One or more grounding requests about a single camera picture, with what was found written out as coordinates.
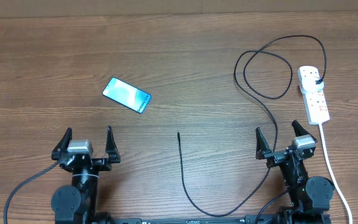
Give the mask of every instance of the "electrical outlet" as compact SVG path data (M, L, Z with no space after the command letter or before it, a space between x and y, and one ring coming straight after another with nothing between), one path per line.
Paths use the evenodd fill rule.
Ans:
M320 79L318 69L312 66L302 66L298 69L299 87L303 94L323 90L324 82L316 84Z
M309 124L316 125L328 121L329 113L323 91L324 82L316 84L316 81L320 79L318 69L312 66L302 66L298 70L298 78Z

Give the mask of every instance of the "smartphone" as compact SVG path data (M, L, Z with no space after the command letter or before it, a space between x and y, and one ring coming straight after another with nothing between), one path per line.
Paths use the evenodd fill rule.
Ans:
M109 84L103 90L103 95L138 113L143 113L152 99L152 95L118 78L112 78L110 80Z

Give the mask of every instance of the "white power strip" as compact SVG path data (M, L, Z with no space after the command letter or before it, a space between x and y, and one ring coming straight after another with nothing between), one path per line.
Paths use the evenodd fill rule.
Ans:
M343 196L341 189L339 189L336 182L334 172L331 168L331 164L328 159L328 152L326 147L326 141L323 132L323 123L329 120L329 113L327 108L327 102L324 96L323 88L324 82L316 84L316 81L320 79L318 69L312 66L302 66L298 70L299 87L302 92L303 101L305 102L306 115L308 117L309 124L318 124L321 135L321 142L323 145L324 157L326 159L328 172L333 180L336 191L341 197L343 204L346 207L347 215L349 217L349 224L353 224L351 208L347 204L345 196Z
M323 92L324 82L316 84L320 79L318 69L302 66L298 69L298 78L309 124L316 125L328 121L329 113Z

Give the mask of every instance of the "black wire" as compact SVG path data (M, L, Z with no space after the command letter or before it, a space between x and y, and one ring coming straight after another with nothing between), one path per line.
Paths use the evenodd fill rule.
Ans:
M263 180L260 182L260 184L255 188L255 190L250 194L248 195L248 197L246 199L244 199L236 208L234 208L233 210L231 210L230 212L227 212L225 214L222 214L222 215L215 215L215 214L211 214L211 213L208 213L202 209L200 209L193 201L192 199L190 198L189 194L187 193L187 190L186 190L186 186L185 186L185 178L183 177L183 159L181 157L181 144L180 144L180 133L178 133L178 141L179 141L179 155L180 155L180 170L181 170L181 183L183 185L183 190L185 190L185 193L186 193L186 196L187 196L187 199L190 201L190 203L195 207L197 208L197 210L199 210L200 212L204 213L205 215L209 215L209 216L212 216L212 217L225 217L226 215L230 215L232 214L233 212L235 212L237 209L239 209L241 207L241 205L243 205L246 201L248 201L248 199L250 199L253 194L260 188L260 186L262 186L262 184L265 182L269 172L270 172L270 168L267 169L267 172L265 174L265 177L263 178Z
M247 93L250 97L252 97L254 100L256 100L258 103L260 103L264 108L265 110L267 111L267 113L269 114L270 118L272 119L273 121L273 124L275 126L275 138L274 138L274 145L273 145L273 152L275 151L275 148L276 148L276 145L277 145L277 137L278 137L278 126L277 126L277 122L273 116L273 114L270 112L270 110L258 99L256 98L255 96L251 95L247 90L245 90L243 87L240 86L238 80L237 80L237 77L236 77L236 70L237 70L237 66L238 66L238 63L240 62L240 59L242 58L242 56L244 56L245 54L247 53L255 53L253 54L253 56L251 56L250 59L248 59L248 62L246 63L246 65L244 66L244 69L243 69L243 76L244 76L244 80L245 82L247 83L247 86L256 94L258 94L259 96L261 97L264 97L264 98L267 98L267 99L270 99L270 100L277 100L281 97L283 97L287 91L289 90L289 88L291 87L291 83L292 83L292 77L293 77L293 71L292 71L292 66L290 65L289 61L287 59L285 59L284 57L280 56L280 55L277 55L275 53L271 53L271 52L265 52L263 51L263 49L265 49L266 47L268 47L270 44L278 41L278 40L281 40L281 39L285 39L285 38L290 38L290 37L308 37L308 38L312 38L314 39L315 41L317 41L322 50L323 50L323 54L324 54L324 73L323 73L323 76L316 81L316 84L320 84L322 81L323 81L323 78L325 77L326 75L326 69L327 69L327 56L326 56L326 51L325 51L325 48L324 48L324 45L323 43L321 43L321 41L319 39L317 39L316 37L313 37L313 36L310 36L310 35L289 35L289 36L284 36L284 37L279 37L275 40L272 40L270 41L268 44L264 45L261 49L259 50L248 50L244 53L242 53L240 55L240 57L237 59L237 62L236 62L236 65L234 66L234 80L236 81L236 84L237 86L244 92L244 93ZM250 63L250 61L259 53L263 53L263 54L269 54L269 55L273 55L275 57L278 57L280 59L282 59L285 63L287 63L287 65L290 67L290 71L291 71L291 77L290 77L290 82L288 83L288 86L287 88L285 89L285 91L279 95L279 96L265 96L261 93L259 93L257 90L255 90L251 85L250 83L247 81L247 77L246 77L246 68L248 66L248 64ZM267 169L267 172L264 176L264 178L262 179L262 181L260 182L260 184L254 189L254 191L251 192L250 195L248 195L248 197L246 197L246 199L244 199L236 208L234 208L233 210L231 210L230 212L227 212L225 214L221 214L221 215L215 215L215 214L211 214L211 213L208 213L202 209L200 209L193 201L192 199L190 198L190 196L188 195L187 193L187 190L186 190L186 186L185 186L185 179L183 177L183 159L182 159L182 155L181 155L181 144L180 144L180 134L178 133L178 141L179 141L179 155L180 155L180 168L181 168L181 182L182 182L182 185L183 185L183 190L185 191L186 193L186 196L187 196L187 199L190 201L190 203L195 207L197 208L197 210L199 210L200 212L204 213L205 215L209 215L209 216L212 216L212 217L225 217L227 215L230 215L232 214L233 212L235 212L238 208L240 208L248 199L250 199L253 194L255 194L256 191L259 190L260 186L262 186L262 184L265 182L269 172L270 172L270 168Z
M27 180L23 181L21 184L19 184L17 187L15 187L15 189L13 189L13 191L11 192L11 194L9 195L9 197L6 200L5 209L4 209L4 224L7 224L7 209L9 208L9 204L10 204L13 196L16 194L16 192L20 188L22 188L23 186L25 186L26 184L31 182L32 180L40 177L41 175L43 175L46 172L48 172L51 169L53 169L57 164L59 164L59 161L55 162L53 165L51 165L50 167L44 169L43 171L39 172L38 174L35 174L34 176L32 176L32 177L28 178Z
M262 215L262 213L266 210L267 207L269 207L269 205L271 205L273 202L277 201L280 197L284 196L286 193L288 193L288 189L285 190L283 193L279 194L278 196L276 196L275 198L271 199L269 202L267 202L267 204L265 206L263 206L262 209L260 209L258 215L255 218L255 224L258 224L259 221L259 217Z

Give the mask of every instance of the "wooden table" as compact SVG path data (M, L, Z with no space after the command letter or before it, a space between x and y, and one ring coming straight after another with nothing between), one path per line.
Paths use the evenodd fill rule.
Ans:
M52 164L50 153L67 127L74 139L90 139L95 156L103 156L107 125L122 162L101 174L101 210L121 218L205 217L181 186L180 131L189 194L207 212L228 212L267 170L255 160L255 128L271 146L274 138L267 113L234 84L234 64L243 51L293 34L313 35L326 47L328 151L358 223L358 12L1 19L0 223L8 194ZM295 73L283 98L262 99L278 122L277 149L294 137L294 119L319 138L318 127L307 124L296 77L302 65L323 68L319 45L293 38L268 51L287 58ZM248 74L254 88L271 96L290 77L287 65L268 55L257 56ZM112 77L152 95L144 114L102 96ZM305 164L310 176L329 177L320 142ZM26 185L11 203L9 223L53 223L51 196L70 180L55 168ZM279 168L272 169L232 217L257 213L283 190ZM289 205L287 196L266 212L281 205ZM334 223L346 222L337 193L329 214Z

